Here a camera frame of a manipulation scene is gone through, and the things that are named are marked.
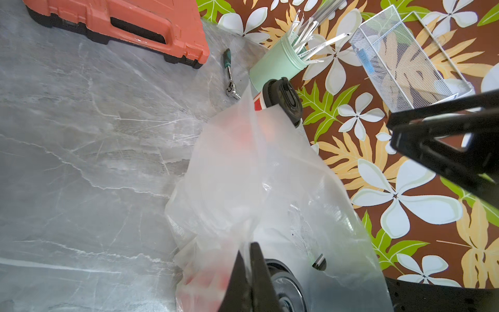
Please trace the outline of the red milk tea cup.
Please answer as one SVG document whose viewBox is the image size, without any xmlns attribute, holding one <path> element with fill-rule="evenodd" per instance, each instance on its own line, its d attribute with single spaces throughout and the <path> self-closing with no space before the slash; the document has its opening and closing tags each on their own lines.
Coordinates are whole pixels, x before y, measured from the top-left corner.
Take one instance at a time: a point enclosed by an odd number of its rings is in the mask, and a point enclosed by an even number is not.
<svg viewBox="0 0 499 312">
<path fill-rule="evenodd" d="M 288 116 L 295 128 L 302 122 L 303 105 L 291 82 L 282 77 L 266 82 L 262 91 L 253 99 L 255 111 L 278 106 Z"/>
<path fill-rule="evenodd" d="M 291 269 L 265 260 L 268 273 L 253 286 L 237 256 L 231 274 L 205 270 L 184 275 L 176 293 L 177 311 L 309 311 L 302 287 Z"/>
</svg>

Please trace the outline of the mint green cup holder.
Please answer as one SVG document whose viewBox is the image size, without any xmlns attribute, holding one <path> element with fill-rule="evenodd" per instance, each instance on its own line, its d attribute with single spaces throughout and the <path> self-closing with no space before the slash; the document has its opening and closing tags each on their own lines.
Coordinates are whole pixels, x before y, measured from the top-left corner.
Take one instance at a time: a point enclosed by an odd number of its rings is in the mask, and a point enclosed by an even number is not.
<svg viewBox="0 0 499 312">
<path fill-rule="evenodd" d="M 261 92 L 269 80 L 279 80 L 283 77 L 292 79 L 306 67 L 307 64 L 292 48 L 289 35 L 284 35 L 250 69 L 249 78 L 253 88 Z"/>
</svg>

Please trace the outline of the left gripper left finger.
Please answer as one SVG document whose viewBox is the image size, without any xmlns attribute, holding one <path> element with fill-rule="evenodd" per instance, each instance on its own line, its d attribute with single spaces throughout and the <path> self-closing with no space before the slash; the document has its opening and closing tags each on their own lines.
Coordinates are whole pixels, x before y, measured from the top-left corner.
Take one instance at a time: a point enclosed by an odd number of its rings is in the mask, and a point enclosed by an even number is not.
<svg viewBox="0 0 499 312">
<path fill-rule="evenodd" d="M 218 311 L 281 311 L 260 245 L 251 243 L 249 254 L 249 266 L 244 262 L 242 254 L 237 254 L 229 285 Z"/>
</svg>

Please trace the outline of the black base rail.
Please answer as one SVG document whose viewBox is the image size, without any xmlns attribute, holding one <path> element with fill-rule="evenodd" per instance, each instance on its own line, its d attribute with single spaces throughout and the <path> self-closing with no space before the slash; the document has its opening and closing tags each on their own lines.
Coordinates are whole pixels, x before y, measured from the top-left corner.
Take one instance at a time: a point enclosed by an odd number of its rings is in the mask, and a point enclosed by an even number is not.
<svg viewBox="0 0 499 312">
<path fill-rule="evenodd" d="M 395 311 L 498 311 L 498 289 L 469 289 L 386 278 Z"/>
</svg>

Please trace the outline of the red plastic tool case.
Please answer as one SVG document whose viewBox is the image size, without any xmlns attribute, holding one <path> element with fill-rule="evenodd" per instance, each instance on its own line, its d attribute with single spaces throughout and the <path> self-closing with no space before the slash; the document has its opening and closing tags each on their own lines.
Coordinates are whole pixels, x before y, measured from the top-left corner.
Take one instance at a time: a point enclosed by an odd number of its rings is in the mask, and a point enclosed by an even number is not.
<svg viewBox="0 0 499 312">
<path fill-rule="evenodd" d="M 195 1 L 24 0 L 24 4 L 40 25 L 79 33 L 100 44 L 126 42 L 194 69 L 210 56 Z"/>
</svg>

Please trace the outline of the clear plastic carrier bag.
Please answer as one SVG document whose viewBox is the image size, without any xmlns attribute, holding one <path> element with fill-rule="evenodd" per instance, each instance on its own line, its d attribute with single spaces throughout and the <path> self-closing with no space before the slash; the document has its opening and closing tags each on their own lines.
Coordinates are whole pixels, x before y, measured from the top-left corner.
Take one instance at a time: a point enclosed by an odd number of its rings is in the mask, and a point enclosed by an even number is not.
<svg viewBox="0 0 499 312">
<path fill-rule="evenodd" d="M 340 179 L 279 106 L 241 100 L 203 127 L 165 214 L 178 311 L 217 311 L 257 243 L 300 284 L 308 311 L 392 311 L 369 236 Z"/>
</svg>

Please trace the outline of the blue object in basket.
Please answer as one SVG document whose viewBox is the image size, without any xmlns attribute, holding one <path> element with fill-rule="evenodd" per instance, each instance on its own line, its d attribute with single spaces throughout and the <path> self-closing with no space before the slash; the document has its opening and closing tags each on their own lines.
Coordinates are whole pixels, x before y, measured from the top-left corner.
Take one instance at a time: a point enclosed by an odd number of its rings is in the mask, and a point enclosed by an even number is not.
<svg viewBox="0 0 499 312">
<path fill-rule="evenodd" d="M 375 73 L 374 66 L 373 66 L 368 54 L 366 53 L 366 51 L 364 49 L 357 49 L 357 57 L 359 58 L 361 64 L 363 65 L 363 67 L 368 75 Z"/>
</svg>

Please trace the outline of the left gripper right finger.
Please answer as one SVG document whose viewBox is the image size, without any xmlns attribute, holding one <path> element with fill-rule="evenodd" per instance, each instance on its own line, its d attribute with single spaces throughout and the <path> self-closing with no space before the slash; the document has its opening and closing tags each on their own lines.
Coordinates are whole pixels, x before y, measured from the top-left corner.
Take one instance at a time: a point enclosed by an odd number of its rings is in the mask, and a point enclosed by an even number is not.
<svg viewBox="0 0 499 312">
<path fill-rule="evenodd" d="M 391 114 L 391 147 L 498 207 L 498 91 Z"/>
</svg>

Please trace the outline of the white mesh basket right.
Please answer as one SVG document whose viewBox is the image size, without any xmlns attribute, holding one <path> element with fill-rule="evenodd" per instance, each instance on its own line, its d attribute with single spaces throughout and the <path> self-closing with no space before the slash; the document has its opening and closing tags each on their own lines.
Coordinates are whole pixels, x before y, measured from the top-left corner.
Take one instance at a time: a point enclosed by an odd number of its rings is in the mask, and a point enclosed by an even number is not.
<svg viewBox="0 0 499 312">
<path fill-rule="evenodd" d="M 474 94 L 473 85 L 416 12 L 401 16 L 389 5 L 363 22 L 350 44 L 356 57 L 357 49 L 368 54 L 375 73 L 367 76 L 392 113 Z"/>
</svg>

